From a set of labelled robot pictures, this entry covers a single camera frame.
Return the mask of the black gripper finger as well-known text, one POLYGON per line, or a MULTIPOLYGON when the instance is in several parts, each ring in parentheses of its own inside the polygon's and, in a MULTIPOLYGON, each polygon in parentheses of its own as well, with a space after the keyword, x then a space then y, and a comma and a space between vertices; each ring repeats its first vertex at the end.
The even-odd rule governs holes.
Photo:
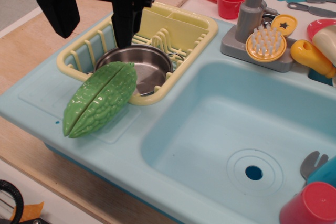
POLYGON ((133 36, 140 30, 141 3, 135 0, 112 0, 114 37, 120 49, 131 46, 133 36))
POLYGON ((54 31, 68 38, 80 22, 76 0, 36 0, 54 31))

